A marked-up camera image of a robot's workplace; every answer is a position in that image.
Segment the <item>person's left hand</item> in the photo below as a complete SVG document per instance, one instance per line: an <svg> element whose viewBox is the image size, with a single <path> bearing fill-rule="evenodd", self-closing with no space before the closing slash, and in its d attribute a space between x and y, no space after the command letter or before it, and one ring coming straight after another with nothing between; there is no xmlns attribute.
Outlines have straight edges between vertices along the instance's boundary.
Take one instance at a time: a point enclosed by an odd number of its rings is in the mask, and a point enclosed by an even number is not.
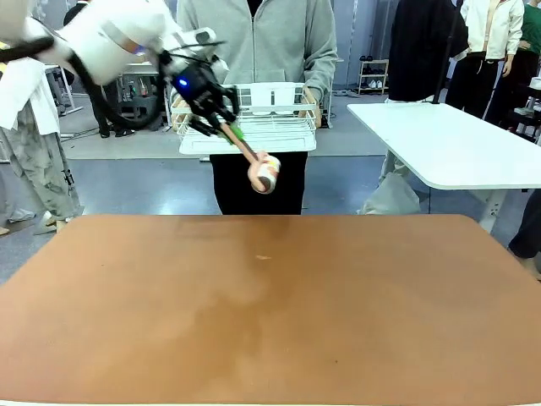
<svg viewBox="0 0 541 406"><path fill-rule="evenodd" d="M319 129L321 127L320 102L317 100L313 92L307 86L303 88L303 103L314 106L314 126L315 128Z"/></svg>

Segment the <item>person's right hand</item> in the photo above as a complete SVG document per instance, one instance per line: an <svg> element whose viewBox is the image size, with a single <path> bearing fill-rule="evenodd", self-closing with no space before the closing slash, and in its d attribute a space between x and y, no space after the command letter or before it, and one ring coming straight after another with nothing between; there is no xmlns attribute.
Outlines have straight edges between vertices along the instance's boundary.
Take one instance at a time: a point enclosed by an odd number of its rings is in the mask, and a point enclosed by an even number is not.
<svg viewBox="0 0 541 406"><path fill-rule="evenodd" d="M171 96L172 130L178 132L186 117L190 116L188 103L180 95Z"/></svg>

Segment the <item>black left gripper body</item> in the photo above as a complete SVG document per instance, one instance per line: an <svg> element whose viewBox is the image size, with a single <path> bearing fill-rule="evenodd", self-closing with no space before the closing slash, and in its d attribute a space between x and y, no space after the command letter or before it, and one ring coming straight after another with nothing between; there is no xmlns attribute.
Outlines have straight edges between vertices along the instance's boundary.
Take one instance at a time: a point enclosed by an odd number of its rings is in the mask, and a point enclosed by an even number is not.
<svg viewBox="0 0 541 406"><path fill-rule="evenodd" d="M162 52L160 70L193 114L217 114L218 83L209 58Z"/></svg>

